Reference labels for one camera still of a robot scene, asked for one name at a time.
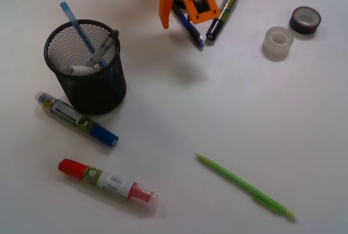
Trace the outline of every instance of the blue cap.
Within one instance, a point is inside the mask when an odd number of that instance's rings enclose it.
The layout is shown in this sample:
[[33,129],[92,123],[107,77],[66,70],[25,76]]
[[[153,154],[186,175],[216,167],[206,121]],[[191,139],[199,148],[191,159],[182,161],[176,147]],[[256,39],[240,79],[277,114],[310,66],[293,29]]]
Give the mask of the blue cap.
[[105,143],[109,147],[113,147],[119,139],[115,134],[109,132],[99,124],[96,124],[90,133],[90,135],[101,142]]

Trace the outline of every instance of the roll of tape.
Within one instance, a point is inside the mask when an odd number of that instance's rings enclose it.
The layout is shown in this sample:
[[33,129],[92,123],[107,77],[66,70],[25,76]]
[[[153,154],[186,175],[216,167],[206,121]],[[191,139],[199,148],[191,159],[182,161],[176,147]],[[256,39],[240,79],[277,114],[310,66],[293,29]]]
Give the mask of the roll of tape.
[[290,18],[291,28],[300,34],[313,34],[320,25],[320,14],[310,7],[299,7]]
[[263,49],[272,56],[286,55],[294,42],[292,33],[281,26],[274,26],[266,32]]

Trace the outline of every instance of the black tape roll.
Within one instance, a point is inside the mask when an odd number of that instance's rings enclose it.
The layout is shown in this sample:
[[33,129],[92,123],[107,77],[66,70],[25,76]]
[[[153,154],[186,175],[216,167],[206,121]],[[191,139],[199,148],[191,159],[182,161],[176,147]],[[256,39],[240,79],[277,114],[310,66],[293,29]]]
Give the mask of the black tape roll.
[[290,18],[291,28],[300,34],[313,34],[320,25],[321,16],[310,7],[299,7]]

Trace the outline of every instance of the green mechanical pencil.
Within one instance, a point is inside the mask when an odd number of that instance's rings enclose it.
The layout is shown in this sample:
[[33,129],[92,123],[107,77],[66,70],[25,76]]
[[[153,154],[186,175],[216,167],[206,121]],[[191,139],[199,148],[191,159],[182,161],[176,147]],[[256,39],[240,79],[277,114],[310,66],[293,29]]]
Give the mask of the green mechanical pencil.
[[295,220],[295,213],[285,208],[283,205],[279,204],[275,200],[271,199],[267,195],[263,194],[261,191],[257,190],[247,182],[243,181],[241,178],[230,173],[225,168],[221,167],[217,163],[213,162],[211,159],[199,154],[195,154],[197,159],[203,164],[223,176],[224,178],[230,180],[232,183],[248,192],[255,200],[260,202],[262,205],[272,210],[273,212],[288,217],[291,220]]

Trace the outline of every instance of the blue pen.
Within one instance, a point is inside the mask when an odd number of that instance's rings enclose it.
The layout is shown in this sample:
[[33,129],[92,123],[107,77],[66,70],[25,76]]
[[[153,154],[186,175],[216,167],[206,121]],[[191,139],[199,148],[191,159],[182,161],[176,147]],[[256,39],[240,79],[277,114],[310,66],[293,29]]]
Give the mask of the blue pen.
[[181,24],[185,27],[185,29],[189,32],[191,35],[194,43],[199,47],[203,48],[204,47],[204,42],[203,42],[203,36],[198,32],[198,30],[189,22],[189,20],[186,18],[183,12],[181,12],[180,8],[173,4],[173,12],[175,15],[179,18]]
[[[85,43],[85,45],[88,48],[88,50],[90,51],[90,53],[93,54],[96,51],[95,47],[93,46],[91,40],[89,40],[89,38],[86,35],[85,31],[83,31],[82,27],[78,23],[76,17],[74,16],[72,11],[70,10],[70,8],[67,5],[67,3],[66,2],[61,2],[60,3],[60,7],[63,9],[65,15],[67,16],[67,18],[71,22],[72,26],[75,28],[75,30],[78,33],[78,35],[80,36],[81,40]],[[99,65],[100,65],[101,68],[105,68],[105,67],[107,67],[108,64],[107,64],[107,62],[105,60],[102,59],[99,62]]]

